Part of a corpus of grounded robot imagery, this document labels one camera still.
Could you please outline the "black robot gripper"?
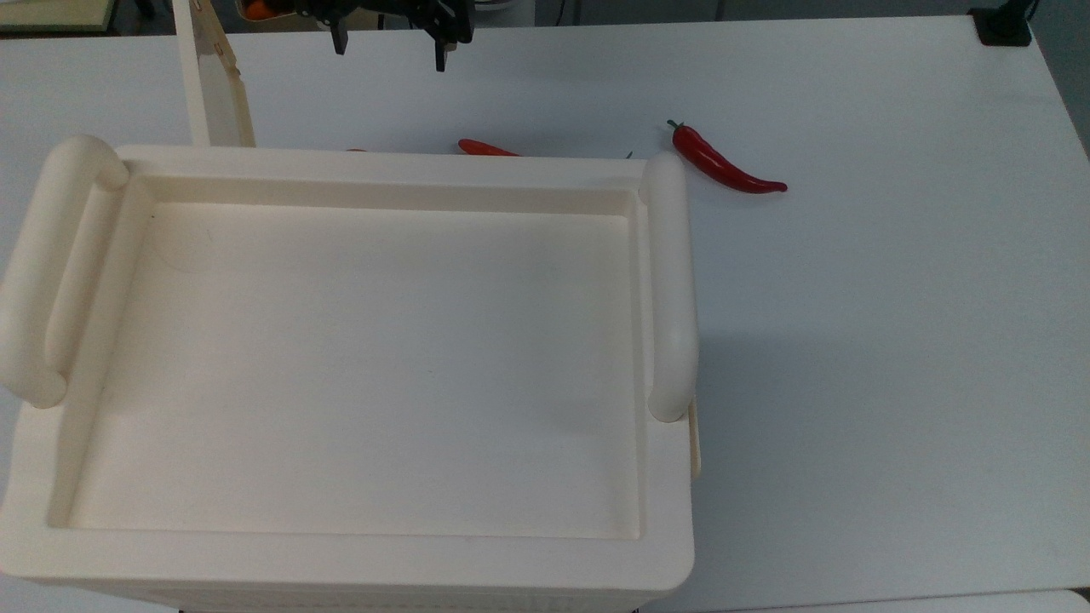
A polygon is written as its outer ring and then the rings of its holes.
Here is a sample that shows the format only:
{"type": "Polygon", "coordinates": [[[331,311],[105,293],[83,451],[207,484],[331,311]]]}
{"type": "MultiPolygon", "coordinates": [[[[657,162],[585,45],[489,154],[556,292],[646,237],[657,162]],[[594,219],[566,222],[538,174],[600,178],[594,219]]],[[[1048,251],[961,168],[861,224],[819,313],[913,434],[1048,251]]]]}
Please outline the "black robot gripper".
{"type": "Polygon", "coordinates": [[[427,32],[433,43],[437,72],[445,72],[453,43],[472,43],[473,1],[300,1],[296,14],[312,17],[330,28],[336,55],[346,55],[346,19],[359,10],[404,17],[417,31],[427,32]]]}

